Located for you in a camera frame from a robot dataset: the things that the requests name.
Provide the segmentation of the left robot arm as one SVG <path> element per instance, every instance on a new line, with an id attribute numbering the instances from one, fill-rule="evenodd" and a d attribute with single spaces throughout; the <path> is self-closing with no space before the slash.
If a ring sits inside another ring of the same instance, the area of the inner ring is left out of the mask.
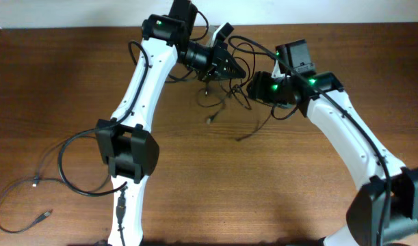
<path id="1" fill-rule="evenodd" d="M 153 115 L 166 79 L 176 64 L 210 82 L 243 79 L 245 71 L 228 52 L 229 23 L 220 25 L 207 45 L 190 38 L 198 10 L 191 1 L 174 1 L 167 15 L 142 23 L 141 52 L 127 91 L 110 120 L 99 120 L 96 140 L 114 190 L 114 217 L 102 245 L 140 245 L 144 190 L 159 158 L 151 135 Z"/>

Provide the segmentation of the black cable white plug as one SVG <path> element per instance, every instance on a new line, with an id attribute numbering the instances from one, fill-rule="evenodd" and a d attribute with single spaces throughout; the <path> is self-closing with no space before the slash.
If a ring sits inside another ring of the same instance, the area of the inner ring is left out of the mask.
<path id="1" fill-rule="evenodd" d="M 250 51 L 253 55 L 252 66 L 250 66 L 244 58 L 234 56 L 235 59 L 238 59 L 238 60 L 242 61 L 246 65 L 247 70 L 248 70 L 246 78 L 245 79 L 240 79 L 238 84 L 233 84 L 233 80 L 230 79 L 228 81 L 228 88 L 224 87 L 221 81 L 218 81 L 220 89 L 224 92 L 224 95 L 219 97 L 219 102 L 216 102 L 212 105 L 203 105 L 203 104 L 200 103 L 199 99 L 196 100 L 197 104 L 200 107 L 203 107 L 203 108 L 212 108 L 212 107 L 215 107 L 215 106 L 220 106 L 220 108 L 214 114 L 209 115 L 207 117 L 206 124 L 208 124 L 208 125 L 213 123 L 214 120 L 216 119 L 216 117 L 223 110 L 225 110 L 227 99 L 234 98 L 235 101 L 237 103 L 239 103 L 244 109 L 246 109 L 248 111 L 252 110 L 252 107 L 251 107 L 251 104 L 250 104 L 251 98 L 245 94 L 244 86 L 249 84 L 249 82 L 251 82 L 252 76 L 254 76 L 254 74 L 255 74 L 257 52 L 255 51 L 255 49 L 254 49 L 253 45 L 251 45 L 251 43 L 241 42 L 233 49 L 233 54 L 235 54 L 236 52 L 239 52 L 239 49 L 242 46 L 247 46 L 249 48 L 248 51 Z"/>

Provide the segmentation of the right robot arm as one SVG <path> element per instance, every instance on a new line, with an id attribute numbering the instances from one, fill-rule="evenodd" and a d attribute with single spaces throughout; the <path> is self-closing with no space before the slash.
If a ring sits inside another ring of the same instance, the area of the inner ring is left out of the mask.
<path id="1" fill-rule="evenodd" d="M 305 40 L 276 47 L 271 73 L 258 72 L 251 99 L 292 107 L 309 119 L 337 151 L 356 186 L 346 225 L 318 245 L 392 245 L 418 234 L 418 168 L 391 154 L 353 108 L 331 72 L 316 73 Z"/>

